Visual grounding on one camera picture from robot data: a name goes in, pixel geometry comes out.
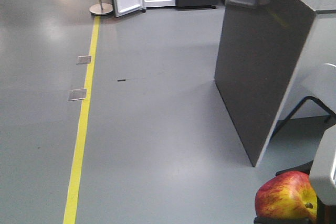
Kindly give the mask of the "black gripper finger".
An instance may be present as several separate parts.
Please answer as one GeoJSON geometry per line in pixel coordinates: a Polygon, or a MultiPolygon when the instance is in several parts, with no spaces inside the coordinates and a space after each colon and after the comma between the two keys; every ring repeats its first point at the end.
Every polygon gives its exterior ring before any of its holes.
{"type": "Polygon", "coordinates": [[[257,224],[312,224],[309,218],[300,219],[273,219],[267,217],[256,217],[254,223],[257,224]]]}

